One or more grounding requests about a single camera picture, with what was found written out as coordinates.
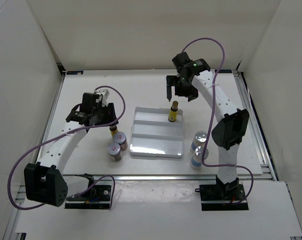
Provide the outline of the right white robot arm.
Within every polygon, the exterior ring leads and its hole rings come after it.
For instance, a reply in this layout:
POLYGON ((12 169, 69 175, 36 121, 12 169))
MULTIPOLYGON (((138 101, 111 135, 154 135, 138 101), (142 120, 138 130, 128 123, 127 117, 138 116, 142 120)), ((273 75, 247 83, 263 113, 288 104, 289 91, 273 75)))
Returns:
POLYGON ((209 128, 219 153, 215 193, 218 198, 226 200, 239 184, 237 151, 246 133, 248 110, 232 103, 216 82, 219 71, 212 72, 204 59, 191 60, 187 53, 182 52, 172 62, 177 74, 166 77, 167 99, 170 101, 172 95, 176 95, 191 101, 202 95, 217 121, 215 127, 209 128))

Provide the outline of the yellow bottle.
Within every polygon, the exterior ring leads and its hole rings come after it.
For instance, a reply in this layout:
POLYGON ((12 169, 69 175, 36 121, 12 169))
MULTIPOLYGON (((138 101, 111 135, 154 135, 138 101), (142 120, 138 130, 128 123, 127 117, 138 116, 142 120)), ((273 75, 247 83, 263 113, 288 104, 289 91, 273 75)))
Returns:
POLYGON ((170 122, 175 122, 176 118, 177 118, 177 111, 178 111, 178 101, 173 101, 171 108, 170 108, 170 112, 168 115, 168 120, 170 122))

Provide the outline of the yellow bottle near left arm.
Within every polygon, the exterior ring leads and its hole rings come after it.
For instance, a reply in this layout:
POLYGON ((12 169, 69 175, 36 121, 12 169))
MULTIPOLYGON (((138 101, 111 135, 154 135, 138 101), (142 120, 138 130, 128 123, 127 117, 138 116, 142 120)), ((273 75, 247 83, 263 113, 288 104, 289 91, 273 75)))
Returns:
POLYGON ((118 132, 118 128, 117 128, 116 125, 109 126, 109 130, 110 130, 110 133, 111 133, 112 137, 118 132))

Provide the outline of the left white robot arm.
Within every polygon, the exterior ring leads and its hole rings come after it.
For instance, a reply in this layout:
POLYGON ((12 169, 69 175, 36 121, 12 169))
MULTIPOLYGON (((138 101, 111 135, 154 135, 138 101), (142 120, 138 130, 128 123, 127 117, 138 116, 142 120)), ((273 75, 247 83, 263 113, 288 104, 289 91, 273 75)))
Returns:
POLYGON ((94 178, 83 174, 88 181, 78 184, 76 193, 63 178, 64 168, 78 143, 88 133, 90 126, 101 126, 116 120, 114 104, 108 103, 109 91, 102 89, 84 93, 82 102, 72 108, 61 131, 62 137, 53 142, 51 148, 37 163, 27 164, 24 169, 27 199, 59 207, 74 197, 76 200, 98 200, 92 185, 94 178))

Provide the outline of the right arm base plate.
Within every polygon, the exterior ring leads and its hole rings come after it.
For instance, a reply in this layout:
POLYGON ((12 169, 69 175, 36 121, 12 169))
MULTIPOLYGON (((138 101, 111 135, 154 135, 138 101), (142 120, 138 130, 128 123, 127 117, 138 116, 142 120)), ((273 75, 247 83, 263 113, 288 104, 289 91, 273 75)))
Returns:
POLYGON ((245 191, 243 185, 223 193, 223 191, 215 184, 203 184, 195 189, 200 194, 202 211, 247 211, 248 203, 244 200, 245 191))

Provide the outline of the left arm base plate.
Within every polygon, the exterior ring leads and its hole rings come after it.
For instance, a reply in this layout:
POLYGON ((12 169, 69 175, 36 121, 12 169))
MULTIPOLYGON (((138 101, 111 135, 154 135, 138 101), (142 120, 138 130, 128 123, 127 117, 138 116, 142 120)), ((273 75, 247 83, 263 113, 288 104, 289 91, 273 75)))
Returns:
POLYGON ((73 210, 109 210, 112 190, 112 186, 109 184, 97 184, 83 195, 67 197, 64 208, 73 210))

